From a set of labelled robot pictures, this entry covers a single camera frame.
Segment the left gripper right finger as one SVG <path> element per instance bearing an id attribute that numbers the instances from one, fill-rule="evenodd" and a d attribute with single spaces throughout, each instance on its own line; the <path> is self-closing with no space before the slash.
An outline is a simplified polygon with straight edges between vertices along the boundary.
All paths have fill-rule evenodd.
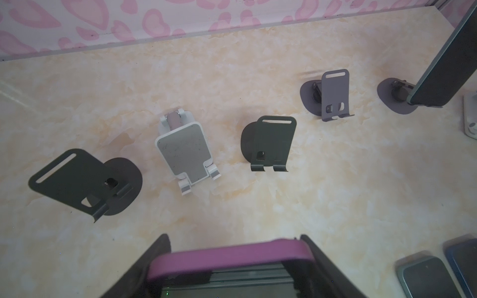
<path id="1" fill-rule="evenodd" d="M 365 298 L 366 295 L 351 282 L 346 275 L 327 257 L 327 255 L 309 238 L 301 235 L 300 240 L 304 241 L 311 249 L 316 261 L 318 279 L 324 282 L 326 291 L 333 298 Z"/>

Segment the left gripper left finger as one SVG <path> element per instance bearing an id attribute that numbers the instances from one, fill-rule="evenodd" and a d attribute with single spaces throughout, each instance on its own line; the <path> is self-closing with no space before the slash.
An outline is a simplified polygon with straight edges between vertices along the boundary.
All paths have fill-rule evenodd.
<path id="1" fill-rule="evenodd" d="M 101 297 L 102 298 L 149 298 L 147 275 L 155 258 L 171 252 L 170 239 L 166 233 L 151 244 L 144 254 Z"/>

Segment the grey round stand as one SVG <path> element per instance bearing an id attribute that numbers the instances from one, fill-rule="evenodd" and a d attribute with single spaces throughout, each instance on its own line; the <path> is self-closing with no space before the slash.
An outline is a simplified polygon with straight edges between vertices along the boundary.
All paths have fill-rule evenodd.
<path id="1" fill-rule="evenodd" d="M 83 149 L 69 149 L 34 174 L 28 185 L 98 221 L 125 211 L 138 197 L 143 177 L 126 158 L 103 163 Z"/>

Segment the teal phone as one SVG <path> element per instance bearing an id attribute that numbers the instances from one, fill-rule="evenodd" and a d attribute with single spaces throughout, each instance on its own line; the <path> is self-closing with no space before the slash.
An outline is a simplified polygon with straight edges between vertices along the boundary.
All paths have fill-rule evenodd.
<path id="1" fill-rule="evenodd" d="M 466 298 L 477 298 L 477 240 L 455 243 L 444 250 Z"/>

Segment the white folding phone stand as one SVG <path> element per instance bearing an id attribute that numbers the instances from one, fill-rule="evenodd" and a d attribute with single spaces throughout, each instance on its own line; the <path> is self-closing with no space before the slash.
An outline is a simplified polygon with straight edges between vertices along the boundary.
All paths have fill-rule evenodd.
<path id="1" fill-rule="evenodd" d="M 477 92 L 470 92 L 463 97 L 464 133 L 469 138 L 477 139 Z"/>

